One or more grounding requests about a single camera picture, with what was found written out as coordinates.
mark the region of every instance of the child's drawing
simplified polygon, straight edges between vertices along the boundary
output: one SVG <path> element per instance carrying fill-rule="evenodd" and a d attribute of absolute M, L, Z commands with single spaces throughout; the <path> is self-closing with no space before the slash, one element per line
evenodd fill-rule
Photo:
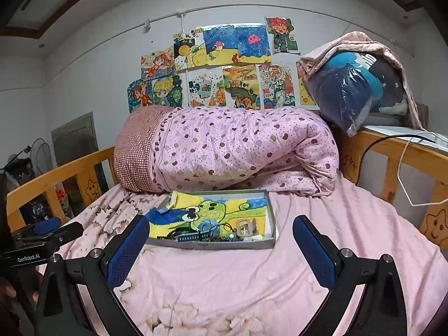
<path fill-rule="evenodd" d="M 180 193 L 182 200 L 176 200 L 174 207 L 161 214 L 148 213 L 150 237 L 167 236 L 177 228 L 184 232 L 197 232 L 202 224 L 216 224 L 217 234 L 225 236 L 229 228 L 236 228 L 240 219 L 255 219 L 257 232 L 264 237 L 266 226 L 266 198 L 213 200 L 206 197 Z"/>
<path fill-rule="evenodd" d="M 129 113 L 140 106 L 152 105 L 151 81 L 136 80 L 128 87 Z"/>
<path fill-rule="evenodd" d="M 233 25 L 203 27 L 207 64 L 220 66 L 238 63 L 238 40 Z"/>
<path fill-rule="evenodd" d="M 297 75 L 299 77 L 299 95 L 300 95 L 300 105 L 301 106 L 317 106 L 316 103 L 311 98 L 310 94 L 306 90 L 305 85 L 303 84 L 303 78 L 300 77 L 300 71 L 303 71 L 302 66 L 299 62 L 296 63 L 297 66 Z"/>
<path fill-rule="evenodd" d="M 182 107 L 182 79 L 179 75 L 151 81 L 154 105 Z"/>
<path fill-rule="evenodd" d="M 235 107 L 260 109 L 258 76 L 254 64 L 223 67 L 223 85 L 235 100 Z"/>
<path fill-rule="evenodd" d="M 260 65 L 258 69 L 265 109 L 296 105 L 290 67 Z"/>
<path fill-rule="evenodd" d="M 215 68 L 188 82 L 190 107 L 225 106 L 222 70 Z"/>
<path fill-rule="evenodd" d="M 178 71 L 207 64 L 204 35 L 201 28 L 173 35 L 174 61 Z"/>
<path fill-rule="evenodd" d="M 143 79 L 153 80 L 176 72 L 173 47 L 148 55 L 142 55 L 140 65 L 142 66 Z"/>
<path fill-rule="evenodd" d="M 269 40 L 262 24 L 235 25 L 238 38 L 238 60 L 243 63 L 270 62 Z"/>
<path fill-rule="evenodd" d="M 288 18 L 266 18 L 267 31 L 274 35 L 274 50 L 281 53 L 299 53 L 297 41 L 291 33 L 294 26 Z"/>

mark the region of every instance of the crayon drawing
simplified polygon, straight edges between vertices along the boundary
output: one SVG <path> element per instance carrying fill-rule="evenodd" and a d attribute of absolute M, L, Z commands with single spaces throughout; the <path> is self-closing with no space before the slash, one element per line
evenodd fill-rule
<path fill-rule="evenodd" d="M 226 106 L 222 69 L 200 74 L 188 82 L 188 106 Z"/>
<path fill-rule="evenodd" d="M 151 81 L 136 80 L 128 87 L 129 113 L 140 106 L 152 105 Z"/>
<path fill-rule="evenodd" d="M 240 62 L 270 62 L 266 26 L 261 24 L 235 25 L 235 34 L 238 37 L 238 59 Z"/>
<path fill-rule="evenodd" d="M 182 79 L 179 75 L 151 81 L 154 105 L 182 107 Z"/>
<path fill-rule="evenodd" d="M 176 70 L 201 67 L 207 64 L 204 35 L 198 28 L 173 35 Z"/>
<path fill-rule="evenodd" d="M 304 106 L 317 106 L 316 103 L 311 98 L 310 94 L 306 90 L 302 77 L 299 76 L 299 94 L 300 94 L 300 104 Z"/>
<path fill-rule="evenodd" d="M 265 109 L 296 105 L 290 67 L 260 65 L 258 69 Z"/>
<path fill-rule="evenodd" d="M 143 79 L 155 79 L 168 76 L 176 72 L 174 65 L 173 47 L 142 55 L 140 60 Z"/>
<path fill-rule="evenodd" d="M 229 228 L 237 227 L 240 219 L 255 220 L 257 233 L 263 238 L 265 236 L 266 198 L 216 200 L 177 191 L 173 192 L 173 196 L 176 196 L 176 202 L 168 211 L 163 214 L 158 211 L 147 214 L 150 222 L 149 237 L 166 237 L 174 229 L 180 228 L 184 233 L 197 233 L 202 224 L 211 223 L 216 226 L 216 237 L 225 236 Z"/>
<path fill-rule="evenodd" d="M 219 25 L 202 28 L 207 64 L 222 66 L 238 63 L 238 40 L 233 25 Z"/>
<path fill-rule="evenodd" d="M 274 35 L 274 50 L 281 53 L 299 53 L 297 41 L 291 33 L 294 26 L 288 18 L 266 18 L 267 31 Z"/>
<path fill-rule="evenodd" d="M 257 68 L 254 64 L 223 67 L 223 84 L 225 91 L 235 100 L 235 107 L 260 109 Z"/>

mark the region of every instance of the wooden bed frame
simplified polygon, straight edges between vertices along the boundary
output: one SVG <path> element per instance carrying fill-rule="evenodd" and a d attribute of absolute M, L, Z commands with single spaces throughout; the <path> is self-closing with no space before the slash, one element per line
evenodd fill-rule
<path fill-rule="evenodd" d="M 364 149 L 384 135 L 367 130 L 359 131 L 349 138 L 341 132 L 335 133 L 335 139 L 340 151 L 340 170 L 345 178 L 355 183 L 358 179 L 358 168 Z M 386 176 L 380 197 L 393 203 L 397 188 L 398 161 L 406 141 L 388 139 L 376 144 L 371 150 L 388 157 Z M 45 193 L 53 215 L 59 217 L 62 223 L 66 218 L 60 206 L 54 186 L 71 177 L 76 177 L 84 204 L 88 206 L 102 193 L 98 186 L 94 165 L 108 161 L 114 184 L 118 184 L 113 169 L 114 148 L 98 151 L 83 158 L 74 160 L 61 167 L 43 174 L 21 187 L 10 192 L 7 197 L 8 224 L 11 231 L 25 225 L 19 208 L 39 194 Z M 435 179 L 431 202 L 438 202 L 448 197 L 448 156 L 427 146 L 410 144 L 403 158 L 408 164 Z M 420 225 L 420 232 L 441 249 L 448 246 L 448 203 L 439 206 L 429 206 Z"/>

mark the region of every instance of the metal bolt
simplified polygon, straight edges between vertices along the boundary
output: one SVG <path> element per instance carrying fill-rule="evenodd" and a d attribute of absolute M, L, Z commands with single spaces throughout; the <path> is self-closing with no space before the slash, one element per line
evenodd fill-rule
<path fill-rule="evenodd" d="M 384 254 L 382 256 L 382 258 L 384 259 L 385 262 L 392 262 L 393 261 L 393 257 L 389 254 Z"/>
<path fill-rule="evenodd" d="M 347 248 L 343 248 L 340 253 L 342 254 L 343 257 L 345 258 L 351 258 L 353 256 L 353 251 L 351 251 L 350 249 Z"/>
<path fill-rule="evenodd" d="M 59 255 L 59 254 L 53 254 L 53 255 L 50 257 L 49 261 L 50 261 L 50 262 L 56 262 L 56 261 L 58 261 L 59 259 L 60 259 L 60 255 Z"/>
<path fill-rule="evenodd" d="M 96 249 L 93 249 L 92 251 L 90 251 L 89 255 L 90 255 L 92 258 L 97 258 L 97 257 L 99 257 L 99 256 L 101 255 L 101 253 L 102 253 L 102 250 L 96 248 Z"/>

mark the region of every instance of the fish drawing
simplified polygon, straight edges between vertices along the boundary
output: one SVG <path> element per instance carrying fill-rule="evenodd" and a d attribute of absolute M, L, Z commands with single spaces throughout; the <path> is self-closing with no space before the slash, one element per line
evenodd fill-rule
<path fill-rule="evenodd" d="M 247 41 L 249 44 L 257 43 L 261 40 L 261 38 L 258 35 L 252 34 L 247 38 Z"/>

